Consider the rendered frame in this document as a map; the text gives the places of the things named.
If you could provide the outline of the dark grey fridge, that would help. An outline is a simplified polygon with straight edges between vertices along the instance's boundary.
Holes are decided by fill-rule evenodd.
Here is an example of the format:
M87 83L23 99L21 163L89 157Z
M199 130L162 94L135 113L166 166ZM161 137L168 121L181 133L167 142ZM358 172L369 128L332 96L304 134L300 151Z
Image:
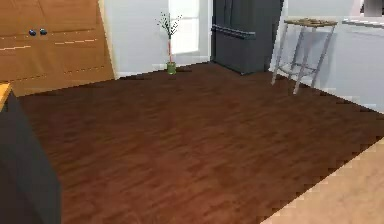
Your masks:
M245 40L212 31L211 61L241 75L269 69L284 0L213 0L212 27L255 32Z

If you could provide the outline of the black cabinet with wooden top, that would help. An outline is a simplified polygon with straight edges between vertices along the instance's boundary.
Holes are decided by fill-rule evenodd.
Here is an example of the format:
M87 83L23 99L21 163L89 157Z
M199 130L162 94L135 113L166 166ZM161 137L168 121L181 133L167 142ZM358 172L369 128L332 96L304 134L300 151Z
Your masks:
M61 224L61 184L9 84L0 84L0 224Z

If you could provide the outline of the grey stool with wooden seat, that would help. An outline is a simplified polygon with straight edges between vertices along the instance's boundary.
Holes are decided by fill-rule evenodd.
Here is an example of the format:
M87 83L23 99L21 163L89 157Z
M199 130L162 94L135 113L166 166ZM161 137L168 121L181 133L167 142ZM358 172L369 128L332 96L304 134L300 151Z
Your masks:
M285 39L286 34L288 32L288 27L292 26L300 26L301 30L299 33L298 41L295 47L293 58L290 62L282 63L282 55L285 45ZM282 31L280 32L281 37L279 40L279 47L277 48L276 52L276 58L275 58L275 66L273 68L272 73L272 80L271 84L274 85L277 79L277 72L281 71L288 75L288 78L291 79L293 76L297 77L297 80L295 82L295 86L293 89L293 94L297 94L299 91L299 86L301 83L301 80L303 77L311 76L312 81L310 87L313 88L316 84L317 77L319 74L319 71L321 69L321 66L323 64L324 58L326 56L326 53L328 51L331 38L333 36L334 30L338 23L336 21L331 20L323 20L323 19L314 19L314 18L301 18L301 19L285 19L284 20L284 26ZM330 31L328 32L323 49L321 52L321 55L319 57L318 63L315 68L312 68L308 65L308 58L311 50L311 45L313 42L313 39L315 38L315 33L318 28L324 28L329 27ZM302 42L304 41L305 31L309 28L310 32L308 34L308 42L304 47L303 52L303 60L301 63L297 62L297 56L300 50L300 47L302 45Z

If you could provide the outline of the brown wooden cupboard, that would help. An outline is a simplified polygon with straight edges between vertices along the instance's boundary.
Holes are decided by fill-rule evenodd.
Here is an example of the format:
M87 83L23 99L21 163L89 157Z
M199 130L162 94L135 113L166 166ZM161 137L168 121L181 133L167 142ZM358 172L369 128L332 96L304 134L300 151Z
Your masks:
M113 78L99 0L0 0L0 84L15 95Z

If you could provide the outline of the house plant in green pot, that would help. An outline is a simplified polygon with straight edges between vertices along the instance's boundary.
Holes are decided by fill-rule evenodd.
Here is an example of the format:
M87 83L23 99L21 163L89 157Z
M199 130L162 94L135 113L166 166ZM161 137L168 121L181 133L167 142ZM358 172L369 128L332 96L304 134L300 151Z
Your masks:
M175 19L172 19L169 12L161 12L160 19L156 22L156 24L166 32L168 38L168 61L166 62L166 70L170 75L174 75L177 72L176 63L172 59L172 37L177 32L181 18L182 16L177 16Z

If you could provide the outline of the white window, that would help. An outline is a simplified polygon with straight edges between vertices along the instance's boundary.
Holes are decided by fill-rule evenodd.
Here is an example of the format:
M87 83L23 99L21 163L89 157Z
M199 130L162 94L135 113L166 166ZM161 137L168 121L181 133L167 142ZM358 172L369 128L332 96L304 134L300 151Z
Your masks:
M200 0L168 0L172 25L172 53L191 53L199 49Z

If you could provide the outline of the white kitchen counter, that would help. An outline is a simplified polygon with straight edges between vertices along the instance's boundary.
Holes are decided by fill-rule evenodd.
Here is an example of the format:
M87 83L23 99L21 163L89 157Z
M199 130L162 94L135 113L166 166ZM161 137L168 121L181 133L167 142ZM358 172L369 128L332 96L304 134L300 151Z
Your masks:
M280 19L270 70L384 114L384 21Z

